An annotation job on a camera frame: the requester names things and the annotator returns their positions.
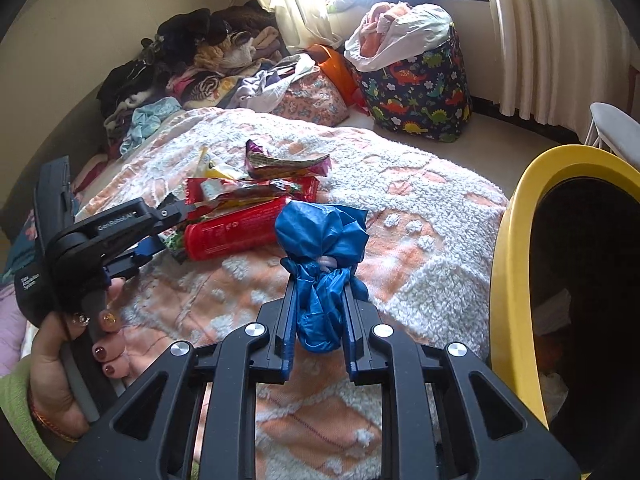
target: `snack wrapper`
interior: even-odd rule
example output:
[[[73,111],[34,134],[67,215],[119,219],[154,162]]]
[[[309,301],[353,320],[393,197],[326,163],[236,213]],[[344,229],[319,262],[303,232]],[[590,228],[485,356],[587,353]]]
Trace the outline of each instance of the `snack wrapper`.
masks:
[[[269,180],[308,174],[327,176],[331,169],[331,158],[329,155],[309,160],[276,158],[269,155],[262,146],[250,139],[246,142],[244,167],[249,176],[255,180]]]
[[[279,196],[314,202],[318,185],[318,180],[312,176],[261,181],[188,178],[185,202],[200,205],[188,218],[198,218],[216,209],[265,202]]]
[[[209,148],[204,146],[200,152],[200,160],[196,166],[195,177],[204,178],[228,178],[230,180],[241,180],[246,178],[246,173],[236,170],[228,165],[218,156],[209,153]]]

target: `red can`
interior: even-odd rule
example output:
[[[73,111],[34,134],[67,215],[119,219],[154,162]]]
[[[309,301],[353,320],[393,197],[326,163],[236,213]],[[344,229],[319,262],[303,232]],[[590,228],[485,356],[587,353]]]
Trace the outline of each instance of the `red can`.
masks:
[[[291,199],[270,202],[187,226],[184,248],[191,260],[209,260],[276,243],[275,223]]]

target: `yellow plastic rim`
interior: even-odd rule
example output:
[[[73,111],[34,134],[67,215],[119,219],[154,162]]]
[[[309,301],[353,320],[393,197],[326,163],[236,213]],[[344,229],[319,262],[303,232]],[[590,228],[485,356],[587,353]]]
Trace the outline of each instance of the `yellow plastic rim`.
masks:
[[[536,208],[557,184],[598,178],[640,202],[640,173],[591,146],[558,146],[526,169],[504,213],[491,276],[489,333],[492,369],[548,427],[540,394],[529,303],[529,241]]]

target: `white and orange blanket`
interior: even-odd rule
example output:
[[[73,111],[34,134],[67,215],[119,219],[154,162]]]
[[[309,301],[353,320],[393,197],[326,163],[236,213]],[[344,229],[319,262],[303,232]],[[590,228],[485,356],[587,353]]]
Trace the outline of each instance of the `white and orange blanket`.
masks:
[[[240,167],[247,139],[282,158],[330,153],[333,170],[318,201],[370,212],[356,275],[385,322],[421,342],[460,340],[487,356],[489,279],[504,195],[472,171],[369,130],[245,109],[192,110],[169,120],[82,215],[139,196],[157,205],[194,170],[203,145]],[[179,265],[158,254],[116,304],[134,375],[174,340],[209,344],[254,320],[264,302],[284,293],[282,256],[278,246],[266,246]],[[256,419],[260,480],[372,480],[380,473],[380,388],[353,386],[340,350],[318,355],[297,346],[291,380],[258,386]]]

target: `laundry basket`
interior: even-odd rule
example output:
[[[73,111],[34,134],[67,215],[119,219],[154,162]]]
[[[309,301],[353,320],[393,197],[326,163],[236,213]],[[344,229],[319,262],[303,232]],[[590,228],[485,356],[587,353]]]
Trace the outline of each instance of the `laundry basket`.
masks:
[[[640,173],[589,146],[540,155],[522,176],[498,232],[491,364],[547,424],[531,309],[568,291],[570,323],[554,333],[561,342],[557,372],[568,395],[548,426],[585,473],[611,460],[630,418],[640,415],[639,268]]]
[[[375,72],[354,70],[375,123],[393,132],[453,142],[471,115],[460,40],[451,25],[437,48]]]

